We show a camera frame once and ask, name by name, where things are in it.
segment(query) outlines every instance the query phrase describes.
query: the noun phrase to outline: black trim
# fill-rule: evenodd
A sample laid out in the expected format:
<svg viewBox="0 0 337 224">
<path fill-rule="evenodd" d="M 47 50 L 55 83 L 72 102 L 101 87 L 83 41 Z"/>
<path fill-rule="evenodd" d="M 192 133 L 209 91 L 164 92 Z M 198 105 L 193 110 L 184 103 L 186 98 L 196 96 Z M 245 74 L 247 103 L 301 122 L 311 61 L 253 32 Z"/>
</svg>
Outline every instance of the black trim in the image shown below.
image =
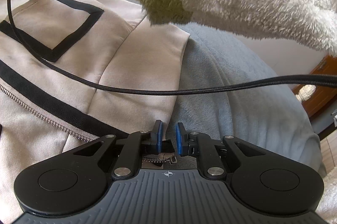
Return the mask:
<svg viewBox="0 0 337 224">
<path fill-rule="evenodd" d="M 117 139 L 121 139 L 129 136 L 128 133 L 101 122 L 90 115 L 84 114 L 78 109 L 47 94 L 45 91 L 19 75 L 1 60 L 0 78 L 31 102 L 78 129 L 98 137 L 113 134 L 117 136 Z"/>
<path fill-rule="evenodd" d="M 30 47 L 38 53 L 42 58 L 50 62 L 56 62 L 64 53 L 67 52 L 76 42 L 78 42 L 88 31 L 93 27 L 93 25 L 99 20 L 99 18 L 104 13 L 104 10 L 95 7 L 90 4 L 81 3 L 75 0 L 56 0 L 70 8 L 79 9 L 82 11 L 86 11 L 89 13 L 89 17 L 85 20 L 85 22 L 73 33 L 69 34 L 67 37 L 63 39 L 56 47 L 50 49 L 49 47 L 45 46 L 44 44 L 40 43 L 38 40 L 27 34 L 21 29 L 17 29 Z M 13 38 L 14 40 L 20 42 L 16 35 L 11 28 L 11 25 L 6 22 L 2 21 L 0 23 L 0 31 L 8 35 L 9 37 Z"/>
</svg>

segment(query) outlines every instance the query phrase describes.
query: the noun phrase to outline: black cable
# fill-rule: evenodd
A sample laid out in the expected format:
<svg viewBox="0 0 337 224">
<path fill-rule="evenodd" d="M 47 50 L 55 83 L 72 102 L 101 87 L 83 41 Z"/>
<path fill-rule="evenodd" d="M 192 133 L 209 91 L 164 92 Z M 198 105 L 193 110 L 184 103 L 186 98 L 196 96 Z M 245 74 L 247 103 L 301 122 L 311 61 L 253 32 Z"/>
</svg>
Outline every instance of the black cable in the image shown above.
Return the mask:
<svg viewBox="0 0 337 224">
<path fill-rule="evenodd" d="M 187 89 L 187 90 L 172 90 L 172 91 L 151 91 L 151 90 L 137 90 L 137 89 L 126 89 L 126 88 L 117 88 L 110 87 L 105 85 L 100 85 L 97 83 L 90 82 L 86 79 L 80 78 L 74 74 L 71 74 L 67 71 L 58 68 L 57 66 L 52 65 L 45 59 L 43 59 L 38 53 L 36 53 L 31 46 L 26 43 L 26 41 L 21 37 L 18 32 L 12 15 L 11 10 L 11 0 L 7 0 L 7 11 L 8 18 L 13 29 L 14 34 L 20 43 L 31 53 L 38 61 L 43 63 L 48 68 L 70 78 L 77 82 L 83 83 L 87 86 L 105 90 L 116 93 L 124 93 L 124 94 L 135 94 L 135 95 L 153 95 L 153 96 L 176 96 L 176 95 L 196 95 L 196 94 L 207 94 L 207 93 L 219 93 L 219 92 L 228 92 L 228 91 L 236 91 L 248 88 L 269 86 L 269 85 L 281 85 L 281 84 L 303 84 L 303 85 L 316 85 L 316 86 L 326 86 L 337 88 L 337 76 L 330 75 L 291 75 L 291 76 L 280 76 L 267 78 L 257 81 L 252 81 L 248 83 L 241 83 L 235 85 L 228 86 L 219 86 L 219 87 L 210 87 L 210 88 L 198 88 L 198 89 Z"/>
</svg>

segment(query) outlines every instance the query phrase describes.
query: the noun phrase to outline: blue fleece fabric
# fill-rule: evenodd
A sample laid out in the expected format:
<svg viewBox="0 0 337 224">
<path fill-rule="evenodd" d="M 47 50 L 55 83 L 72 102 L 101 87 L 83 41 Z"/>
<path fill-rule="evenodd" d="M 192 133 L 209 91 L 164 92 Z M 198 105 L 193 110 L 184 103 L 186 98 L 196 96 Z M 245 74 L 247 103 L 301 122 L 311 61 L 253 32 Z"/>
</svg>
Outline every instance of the blue fleece fabric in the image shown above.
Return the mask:
<svg viewBox="0 0 337 224">
<path fill-rule="evenodd" d="M 276 73 L 233 35 L 190 23 L 179 89 L 216 87 L 275 77 Z M 287 85 L 227 93 L 178 96 L 166 139 L 176 145 L 175 125 L 214 139 L 234 135 L 270 151 L 321 166 L 319 137 L 301 103 Z M 178 157 L 170 169 L 193 168 L 191 157 Z"/>
</svg>

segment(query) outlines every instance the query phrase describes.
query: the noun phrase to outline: white wall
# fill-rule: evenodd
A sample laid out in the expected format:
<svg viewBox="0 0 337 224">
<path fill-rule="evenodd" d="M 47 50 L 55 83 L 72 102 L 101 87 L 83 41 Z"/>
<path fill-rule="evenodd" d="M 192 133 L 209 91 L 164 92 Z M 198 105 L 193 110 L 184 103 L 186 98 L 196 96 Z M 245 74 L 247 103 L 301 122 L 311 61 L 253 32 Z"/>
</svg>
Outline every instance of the white wall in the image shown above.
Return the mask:
<svg viewBox="0 0 337 224">
<path fill-rule="evenodd" d="M 308 74 L 326 56 L 326 52 L 315 51 L 292 40 L 235 37 L 257 53 L 279 76 Z"/>
</svg>

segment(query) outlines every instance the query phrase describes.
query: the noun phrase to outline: zipper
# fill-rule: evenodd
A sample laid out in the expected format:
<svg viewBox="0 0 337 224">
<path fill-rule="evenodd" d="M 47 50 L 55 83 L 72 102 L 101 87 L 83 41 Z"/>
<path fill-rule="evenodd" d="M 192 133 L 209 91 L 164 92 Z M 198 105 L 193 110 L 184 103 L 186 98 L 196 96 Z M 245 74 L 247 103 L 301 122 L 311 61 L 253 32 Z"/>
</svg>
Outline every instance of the zipper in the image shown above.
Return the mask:
<svg viewBox="0 0 337 224">
<path fill-rule="evenodd" d="M 2 91 L 4 94 L 6 94 L 9 98 L 11 98 L 13 101 L 15 101 L 17 104 L 19 104 L 21 107 L 23 107 L 24 109 L 26 109 L 27 111 L 29 111 L 31 114 L 33 114 L 34 116 L 38 117 L 39 119 L 43 120 L 44 122 L 47 122 L 49 124 L 51 124 L 52 126 L 57 127 L 58 129 L 62 130 L 63 132 L 78 138 L 80 140 L 83 140 L 85 142 L 89 142 L 92 139 L 85 137 L 77 132 L 72 131 L 71 129 L 63 126 L 62 124 L 57 123 L 56 121 L 54 121 L 53 119 L 47 117 L 46 115 L 43 115 L 42 113 L 40 113 L 39 111 L 35 110 L 33 107 L 27 105 L 26 103 L 24 103 L 21 99 L 19 99 L 18 97 L 16 97 L 16 95 L 14 95 L 13 93 L 11 93 L 9 90 L 7 90 L 3 85 L 0 84 L 0 91 Z"/>
<path fill-rule="evenodd" d="M 143 161 L 148 161 L 151 163 L 165 163 L 170 162 L 170 164 L 177 163 L 177 158 L 174 153 L 160 153 L 159 155 L 148 155 L 143 157 Z"/>
</svg>

